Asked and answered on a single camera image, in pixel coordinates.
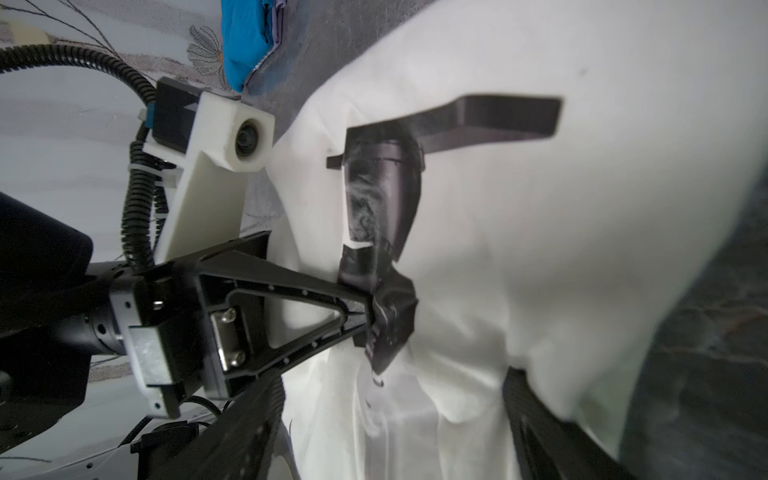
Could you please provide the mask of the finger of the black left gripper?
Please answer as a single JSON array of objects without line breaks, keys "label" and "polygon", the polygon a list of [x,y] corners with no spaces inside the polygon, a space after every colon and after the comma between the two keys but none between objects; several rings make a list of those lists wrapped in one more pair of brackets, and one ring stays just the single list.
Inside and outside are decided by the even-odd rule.
[{"label": "finger of the black left gripper", "polygon": [[365,335],[369,328],[369,316],[364,311],[332,311],[322,322],[273,347],[262,314],[223,311],[221,318],[232,319],[221,323],[223,396],[237,396],[265,373],[287,371],[349,337]]},{"label": "finger of the black left gripper", "polygon": [[201,304],[261,312],[267,299],[337,312],[367,312],[369,296],[266,259],[268,231],[222,244],[197,261]]}]

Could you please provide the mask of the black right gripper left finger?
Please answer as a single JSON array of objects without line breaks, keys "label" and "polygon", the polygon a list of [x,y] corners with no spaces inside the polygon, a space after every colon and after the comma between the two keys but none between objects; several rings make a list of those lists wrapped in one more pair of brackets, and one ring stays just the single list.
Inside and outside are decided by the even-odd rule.
[{"label": "black right gripper left finger", "polygon": [[152,479],[257,479],[268,477],[275,439],[282,424],[285,390],[270,370]]}]

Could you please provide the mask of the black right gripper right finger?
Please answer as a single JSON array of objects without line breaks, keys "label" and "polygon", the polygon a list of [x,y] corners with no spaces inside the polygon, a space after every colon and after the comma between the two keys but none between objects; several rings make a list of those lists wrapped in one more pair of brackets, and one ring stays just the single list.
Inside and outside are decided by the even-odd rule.
[{"label": "black right gripper right finger", "polygon": [[528,385],[526,372],[510,368],[502,396],[523,479],[632,479],[577,424],[554,416]]}]

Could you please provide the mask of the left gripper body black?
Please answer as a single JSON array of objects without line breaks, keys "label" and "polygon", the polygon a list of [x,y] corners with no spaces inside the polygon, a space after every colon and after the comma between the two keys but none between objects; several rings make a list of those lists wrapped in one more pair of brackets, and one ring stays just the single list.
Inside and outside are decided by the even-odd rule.
[{"label": "left gripper body black", "polygon": [[197,392],[232,400],[252,382],[252,271],[241,263],[120,270],[110,302],[154,418],[176,419]]}]

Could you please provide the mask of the white t-shirt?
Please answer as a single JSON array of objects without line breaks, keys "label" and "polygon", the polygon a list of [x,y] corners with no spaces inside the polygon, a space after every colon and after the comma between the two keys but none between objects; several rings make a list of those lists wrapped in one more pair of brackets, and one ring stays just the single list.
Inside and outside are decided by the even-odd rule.
[{"label": "white t-shirt", "polygon": [[767,162],[763,1],[303,1],[286,42],[304,104],[268,168],[272,261],[334,280],[383,250],[328,169],[348,129],[466,94],[562,100],[546,140],[429,154],[375,287],[400,339],[375,372],[342,342],[288,372],[303,479],[517,479],[502,386],[558,420],[646,344],[732,232]]}]

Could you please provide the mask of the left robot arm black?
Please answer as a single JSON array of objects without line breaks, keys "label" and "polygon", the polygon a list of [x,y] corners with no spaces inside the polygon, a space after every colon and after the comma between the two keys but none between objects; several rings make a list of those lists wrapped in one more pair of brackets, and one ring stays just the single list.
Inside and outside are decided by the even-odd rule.
[{"label": "left robot arm black", "polygon": [[1,447],[80,406],[93,356],[126,357],[149,419],[250,396],[279,407],[279,376],[373,321],[371,297],[270,262],[271,235],[240,237],[246,177],[264,167],[273,117],[73,45],[5,48],[5,73],[79,67],[142,101],[129,148],[120,261],[91,238],[1,198]]}]

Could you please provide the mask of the folded blue t-shirt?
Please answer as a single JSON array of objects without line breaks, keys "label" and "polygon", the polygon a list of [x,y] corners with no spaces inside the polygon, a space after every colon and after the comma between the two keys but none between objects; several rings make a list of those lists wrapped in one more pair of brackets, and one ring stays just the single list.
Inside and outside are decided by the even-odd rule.
[{"label": "folded blue t-shirt", "polygon": [[241,93],[256,59],[256,4],[265,0],[222,0],[223,71],[230,88]]}]

